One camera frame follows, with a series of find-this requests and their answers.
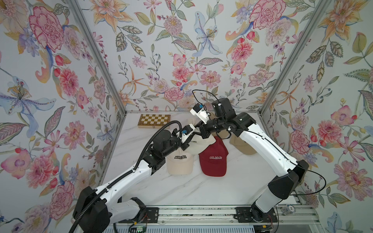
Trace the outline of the red Colorado cap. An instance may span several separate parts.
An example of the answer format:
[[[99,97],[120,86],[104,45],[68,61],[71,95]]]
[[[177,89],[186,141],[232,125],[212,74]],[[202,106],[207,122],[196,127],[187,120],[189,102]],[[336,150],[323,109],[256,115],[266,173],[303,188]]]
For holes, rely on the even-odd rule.
[[[214,137],[216,142],[209,145],[199,154],[203,174],[210,177],[223,177],[227,172],[227,156],[229,154],[224,142]]]

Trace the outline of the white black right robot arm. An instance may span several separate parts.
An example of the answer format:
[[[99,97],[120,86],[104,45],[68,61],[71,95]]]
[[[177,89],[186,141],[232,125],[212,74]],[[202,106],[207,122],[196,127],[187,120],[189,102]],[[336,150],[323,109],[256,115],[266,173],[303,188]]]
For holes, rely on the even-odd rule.
[[[265,191],[252,204],[253,215],[270,212],[281,201],[286,200],[303,180],[309,165],[305,160],[296,160],[266,135],[256,121],[245,112],[236,114],[230,101],[221,98],[212,103],[215,119],[210,119],[202,104],[196,104],[190,111],[200,122],[202,138],[211,133],[227,130],[250,145],[270,165],[276,176],[268,183]]]

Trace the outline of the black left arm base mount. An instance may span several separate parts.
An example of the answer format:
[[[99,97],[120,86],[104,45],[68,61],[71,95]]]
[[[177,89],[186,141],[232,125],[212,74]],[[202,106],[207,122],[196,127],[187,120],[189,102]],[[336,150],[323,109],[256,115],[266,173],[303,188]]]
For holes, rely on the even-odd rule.
[[[135,203],[135,206],[139,208],[139,211],[133,218],[125,218],[119,221],[119,223],[158,223],[158,207],[148,207],[137,197],[131,198],[129,201],[127,201],[127,203]]]

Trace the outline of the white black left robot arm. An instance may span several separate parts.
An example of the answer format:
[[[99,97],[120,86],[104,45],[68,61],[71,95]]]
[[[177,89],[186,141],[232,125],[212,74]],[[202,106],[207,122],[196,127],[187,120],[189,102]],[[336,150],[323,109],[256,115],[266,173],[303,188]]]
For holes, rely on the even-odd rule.
[[[187,135],[186,131],[157,131],[132,167],[95,189],[87,187],[81,192],[73,212],[75,222],[70,232],[80,227],[85,233],[102,233],[113,223],[141,220],[145,216],[146,206],[139,198],[126,202],[119,202],[119,199],[134,185],[162,168],[168,155],[188,148],[194,136],[195,132]]]

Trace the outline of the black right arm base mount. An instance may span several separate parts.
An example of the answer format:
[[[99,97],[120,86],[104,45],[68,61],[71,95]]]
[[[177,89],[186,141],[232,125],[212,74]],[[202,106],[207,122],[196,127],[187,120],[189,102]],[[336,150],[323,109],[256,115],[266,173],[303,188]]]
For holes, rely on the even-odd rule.
[[[278,223],[277,213],[274,208],[264,213],[259,209],[252,209],[250,206],[236,207],[233,218],[239,223]]]

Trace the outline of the cream Colorado cap front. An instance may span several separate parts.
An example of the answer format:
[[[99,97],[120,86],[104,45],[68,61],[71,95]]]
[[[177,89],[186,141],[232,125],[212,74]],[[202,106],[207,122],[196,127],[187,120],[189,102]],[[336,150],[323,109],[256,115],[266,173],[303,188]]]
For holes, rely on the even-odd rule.
[[[167,172],[170,175],[189,175],[193,171],[194,156],[177,150],[166,157]]]

